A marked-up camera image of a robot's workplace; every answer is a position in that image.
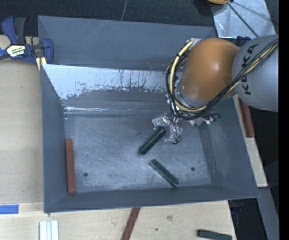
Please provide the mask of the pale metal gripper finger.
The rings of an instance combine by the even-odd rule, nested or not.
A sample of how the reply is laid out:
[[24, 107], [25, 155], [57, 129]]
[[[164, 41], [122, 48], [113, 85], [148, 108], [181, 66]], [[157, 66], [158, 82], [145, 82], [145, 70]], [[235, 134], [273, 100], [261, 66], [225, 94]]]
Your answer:
[[172, 120], [167, 113], [158, 115], [152, 119], [153, 128], [157, 130], [158, 128], [168, 128], [172, 124]]
[[177, 144], [181, 141], [181, 136], [184, 129], [178, 124], [170, 124], [169, 126], [165, 127], [165, 130], [166, 134], [163, 140], [166, 143]]

